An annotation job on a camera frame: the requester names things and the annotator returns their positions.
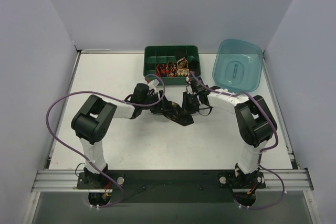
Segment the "black gold floral tie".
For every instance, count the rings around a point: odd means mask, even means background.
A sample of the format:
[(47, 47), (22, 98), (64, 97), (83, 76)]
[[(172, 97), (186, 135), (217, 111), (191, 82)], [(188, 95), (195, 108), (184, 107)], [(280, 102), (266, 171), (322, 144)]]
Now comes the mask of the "black gold floral tie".
[(194, 123), (193, 117), (175, 102), (169, 101), (162, 114), (181, 126), (189, 126)]

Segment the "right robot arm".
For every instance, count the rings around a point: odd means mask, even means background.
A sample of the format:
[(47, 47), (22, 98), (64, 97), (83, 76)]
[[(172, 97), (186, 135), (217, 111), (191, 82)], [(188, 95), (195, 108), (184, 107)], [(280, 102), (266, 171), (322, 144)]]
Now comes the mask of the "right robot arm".
[(194, 114), (202, 110), (221, 109), (235, 115), (244, 147), (235, 166), (235, 178), (244, 183), (262, 182), (258, 175), (262, 153), (272, 137), (277, 137), (277, 124), (263, 97), (235, 94), (217, 86), (209, 87), (201, 80), (186, 78), (182, 110)]

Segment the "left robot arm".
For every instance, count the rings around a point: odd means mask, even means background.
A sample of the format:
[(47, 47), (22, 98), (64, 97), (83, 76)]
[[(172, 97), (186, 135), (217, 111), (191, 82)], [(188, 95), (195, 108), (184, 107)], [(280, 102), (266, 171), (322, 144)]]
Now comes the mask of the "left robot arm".
[(108, 170), (102, 140), (112, 119), (135, 119), (143, 110), (150, 110), (153, 114), (162, 114), (177, 121), (181, 107), (169, 101), (162, 90), (156, 91), (153, 85), (144, 83), (138, 83), (124, 102), (111, 103), (94, 94), (89, 96), (71, 122), (71, 128), (80, 139), (84, 155), (89, 158), (84, 167), (86, 178), (97, 182), (106, 180), (100, 173)]

